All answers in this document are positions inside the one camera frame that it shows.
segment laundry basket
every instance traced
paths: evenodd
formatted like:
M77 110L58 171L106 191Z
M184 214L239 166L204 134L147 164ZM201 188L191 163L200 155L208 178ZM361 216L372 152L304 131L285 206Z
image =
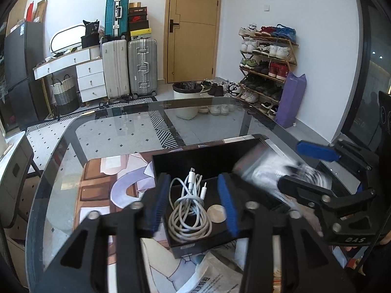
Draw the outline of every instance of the laundry basket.
M177 82L173 84L174 99L200 98L202 86L196 82ZM193 119L198 113L198 107L178 108L175 114L184 120Z
M61 115L74 112L79 107L75 78L69 75L65 75L65 77L63 81L55 79L58 82L51 85L57 108Z

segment white trash bin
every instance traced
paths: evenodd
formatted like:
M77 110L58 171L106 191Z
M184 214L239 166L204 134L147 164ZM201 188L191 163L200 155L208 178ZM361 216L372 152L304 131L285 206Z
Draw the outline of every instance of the white trash bin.
M196 82L179 82L173 84L174 99L200 98L202 86ZM184 120L193 119L198 113L198 107L177 108L175 114Z

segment black trash bag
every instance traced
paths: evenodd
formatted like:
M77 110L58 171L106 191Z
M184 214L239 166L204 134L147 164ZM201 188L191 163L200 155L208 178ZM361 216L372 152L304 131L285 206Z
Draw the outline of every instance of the black trash bag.
M202 86L197 82L177 82L173 84L173 90L182 94L200 93Z

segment wooden door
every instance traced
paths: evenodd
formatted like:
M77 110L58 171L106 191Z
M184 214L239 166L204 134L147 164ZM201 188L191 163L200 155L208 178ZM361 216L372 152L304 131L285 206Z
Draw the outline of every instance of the wooden door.
M170 0L167 82L213 76L218 0Z

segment wicker basket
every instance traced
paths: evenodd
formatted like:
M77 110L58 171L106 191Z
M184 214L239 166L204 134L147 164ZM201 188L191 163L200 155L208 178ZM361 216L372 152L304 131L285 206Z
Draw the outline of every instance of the wicker basket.
M58 79L56 80L58 82L51 85L51 88L54 93L54 98L57 103L59 113L61 115L66 115L74 112L77 108L79 108L75 78L73 76L69 76L69 78L64 79L62 82Z

